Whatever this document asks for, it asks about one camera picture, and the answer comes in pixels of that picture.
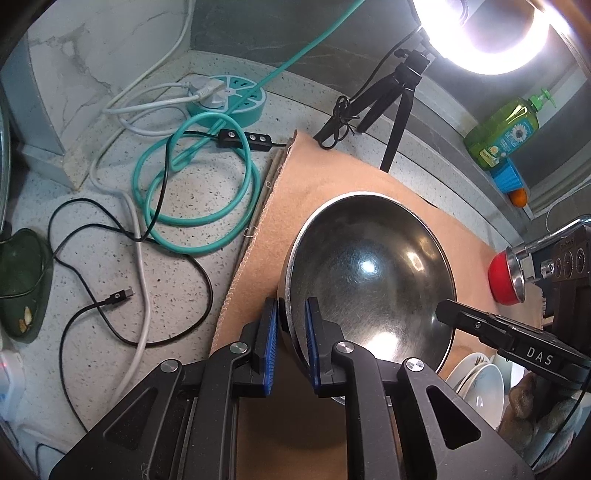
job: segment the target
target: stainless steel bowl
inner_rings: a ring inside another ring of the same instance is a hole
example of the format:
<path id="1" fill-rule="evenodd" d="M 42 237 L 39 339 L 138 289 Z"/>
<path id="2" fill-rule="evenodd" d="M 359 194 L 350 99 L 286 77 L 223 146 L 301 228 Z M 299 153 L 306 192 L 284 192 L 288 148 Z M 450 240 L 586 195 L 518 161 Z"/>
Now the stainless steel bowl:
<path id="1" fill-rule="evenodd" d="M 453 329 L 435 308 L 456 299 L 452 271 L 431 230 L 398 202 L 355 192 L 325 203 L 285 260 L 278 296 L 287 340 L 307 369 L 304 302 L 318 297 L 325 320 L 377 358 L 422 359 L 439 371 Z"/>

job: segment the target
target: dish soap bottle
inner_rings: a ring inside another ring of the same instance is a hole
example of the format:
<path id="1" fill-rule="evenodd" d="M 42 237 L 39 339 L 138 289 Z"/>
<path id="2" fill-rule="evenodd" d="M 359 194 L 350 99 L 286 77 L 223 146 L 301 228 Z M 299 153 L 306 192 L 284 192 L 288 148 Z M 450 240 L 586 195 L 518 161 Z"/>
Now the dish soap bottle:
<path id="1" fill-rule="evenodd" d="M 468 153 L 483 170 L 498 165 L 540 127 L 536 113 L 548 100 L 556 107 L 550 92 L 542 89 L 541 95 L 532 95 L 529 100 L 510 101 L 467 134 L 464 145 Z"/>

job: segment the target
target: teal cable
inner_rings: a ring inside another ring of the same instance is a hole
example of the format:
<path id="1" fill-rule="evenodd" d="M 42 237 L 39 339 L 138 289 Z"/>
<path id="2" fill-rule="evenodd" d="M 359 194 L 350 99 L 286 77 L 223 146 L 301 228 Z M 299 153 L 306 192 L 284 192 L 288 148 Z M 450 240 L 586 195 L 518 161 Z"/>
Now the teal cable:
<path id="1" fill-rule="evenodd" d="M 232 199 L 232 201 L 228 205 L 226 205 L 221 210 L 218 210 L 217 212 L 212 213 L 210 215 L 206 215 L 204 217 L 197 217 L 197 218 L 176 218 L 176 217 L 171 217 L 168 215 L 164 215 L 163 213 L 160 213 L 160 215 L 158 215 L 159 222 L 164 223 L 166 225 L 174 225 L 174 226 L 207 225 L 209 223 L 216 222 L 217 220 L 225 217 L 228 213 L 230 213 L 232 210 L 234 210 L 234 208 L 236 208 L 238 203 L 240 203 L 240 201 L 244 198 L 244 195 L 246 194 L 246 191 L 248 190 L 248 186 L 251 183 L 251 179 L 252 179 L 252 193 L 251 193 L 250 201 L 248 202 L 248 206 L 246 207 L 246 211 L 244 212 L 244 214 L 240 218 L 238 224 L 236 224 L 236 226 L 230 232 L 228 232 L 226 235 L 224 235 L 219 240 L 214 241 L 211 244 L 202 245 L 199 247 L 183 247 L 181 245 L 176 245 L 176 244 L 173 244 L 172 242 L 166 240 L 164 237 L 162 237 L 162 235 L 160 235 L 160 233 L 158 233 L 156 228 L 154 228 L 154 229 L 152 229 L 151 235 L 159 244 L 161 244 L 163 247 L 169 249 L 170 251 L 173 251 L 173 252 L 176 252 L 179 254 L 206 255 L 208 253 L 214 252 L 214 251 L 224 247 L 225 245 L 229 244 L 232 240 L 234 240 L 244 230 L 244 228 L 246 227 L 246 225 L 250 221 L 250 218 L 252 216 L 252 212 L 255 209 L 256 202 L 258 200 L 258 197 L 259 197 L 259 194 L 261 191 L 261 176 L 260 176 L 255 164 L 252 162 L 251 150 L 248 145 L 248 141 L 246 140 L 246 136 L 244 135 L 244 130 L 242 130 L 240 125 L 238 125 L 238 123 L 229 115 L 232 112 L 234 112 L 237 108 L 239 108 L 242 105 L 242 103 L 244 101 L 246 101 L 246 99 L 249 98 L 253 92 L 255 92 L 259 88 L 263 87 L 271 80 L 275 79 L 280 73 L 285 71 L 287 68 L 291 67 L 295 62 L 297 62 L 300 58 L 302 58 L 304 55 L 306 55 L 310 50 L 312 50 L 318 44 L 320 44 L 322 41 L 324 41 L 337 28 L 339 28 L 339 26 L 347 18 L 349 18 L 351 16 L 351 14 L 353 12 L 355 12 L 355 10 L 357 10 L 359 8 L 359 6 L 364 1 L 365 0 L 356 0 L 339 17 L 339 19 L 335 23 L 333 23 L 324 33 L 322 33 L 320 36 L 318 36 L 316 39 L 314 39 L 312 42 L 310 42 L 308 45 L 306 45 L 304 48 L 302 48 L 298 53 L 293 55 L 292 58 L 287 60 L 280 67 L 273 70 L 273 72 L 271 72 L 269 75 L 267 75 L 265 78 L 263 78 L 260 82 L 258 82 L 254 87 L 252 87 L 242 97 L 242 100 L 235 103 L 230 109 L 228 109 L 227 114 L 217 113 L 217 112 L 200 113 L 200 114 L 195 115 L 194 117 L 191 117 L 190 119 L 188 119 L 185 123 L 183 123 L 178 128 L 178 130 L 172 136 L 172 139 L 171 139 L 172 148 L 170 148 L 169 155 L 172 155 L 172 152 L 174 151 L 174 147 L 177 145 L 178 141 L 181 138 L 191 136 L 190 134 L 187 134 L 187 132 L 186 132 L 187 129 L 189 127 L 191 127 L 192 125 L 194 125 L 195 123 L 198 123 L 200 120 L 205 119 L 205 118 L 211 118 L 211 117 L 214 117 L 214 118 L 219 117 L 217 122 L 208 131 L 208 133 L 213 134 L 213 135 L 216 135 L 222 128 L 224 128 L 224 126 L 227 123 L 230 123 L 234 127 L 236 132 L 238 133 L 238 137 L 240 138 L 240 141 L 242 142 L 242 145 L 243 145 L 242 150 L 235 149 L 235 152 L 238 154 L 238 156 L 240 156 L 240 158 L 244 162 L 244 165 L 246 168 L 246 173 L 244 175 L 244 180 L 242 182 L 242 185 L 241 185 L 240 189 L 238 190 L 238 192 L 236 193 L 236 196 Z M 181 171 L 183 168 L 185 168 L 187 165 L 189 165 L 191 163 L 191 161 L 193 160 L 193 157 L 196 155 L 196 153 L 204 145 L 206 145 L 207 142 L 209 142 L 210 140 L 211 139 L 207 138 L 207 137 L 203 138 L 203 139 L 199 140 L 198 142 L 195 142 L 191 147 L 182 151 L 176 157 L 174 157 L 172 159 L 167 159 L 167 160 L 170 160 L 170 171 L 172 173 L 177 173 L 177 172 Z M 146 191 L 145 197 L 143 197 L 143 198 L 142 198 L 141 191 L 139 189 L 139 175 L 141 173 L 142 166 L 144 165 L 146 160 L 156 150 L 158 150 L 159 148 L 166 145 L 167 141 L 168 141 L 168 138 L 163 138 L 162 140 L 159 140 L 154 145 L 152 145 L 149 149 L 147 149 L 138 159 L 138 161 L 135 165 L 133 175 L 132 175 L 131 183 L 132 183 L 132 191 L 133 191 L 134 199 L 144 213 L 144 220 L 145 220 L 146 225 L 150 224 L 150 222 L 152 221 L 152 216 L 154 215 L 154 210 L 152 208 L 150 208 L 150 204 L 152 202 L 152 197 L 154 196 L 154 193 L 156 192 L 160 183 L 162 182 L 163 171 L 160 171 L 158 173 L 158 175 L 156 175 L 156 177 L 153 179 L 150 186 L 148 187 L 148 190 Z"/>

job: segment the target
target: plate stack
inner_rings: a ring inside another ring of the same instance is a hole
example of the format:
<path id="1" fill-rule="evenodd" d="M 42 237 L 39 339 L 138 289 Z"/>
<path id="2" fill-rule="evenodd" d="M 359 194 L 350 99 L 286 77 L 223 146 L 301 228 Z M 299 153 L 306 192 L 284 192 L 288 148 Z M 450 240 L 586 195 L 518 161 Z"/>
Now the plate stack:
<path id="1" fill-rule="evenodd" d="M 465 357 L 446 382 L 491 427 L 499 426 L 505 397 L 503 376 L 484 353 L 475 352 Z"/>

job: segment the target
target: orange fruit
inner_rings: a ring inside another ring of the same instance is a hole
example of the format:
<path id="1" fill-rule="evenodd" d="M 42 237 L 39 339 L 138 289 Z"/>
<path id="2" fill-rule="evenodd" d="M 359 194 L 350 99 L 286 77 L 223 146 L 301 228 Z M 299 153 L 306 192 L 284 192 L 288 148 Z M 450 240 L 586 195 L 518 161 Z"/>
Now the orange fruit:
<path id="1" fill-rule="evenodd" d="M 525 189 L 513 190 L 509 192 L 511 203 L 516 207 L 523 208 L 527 205 L 527 192 Z"/>

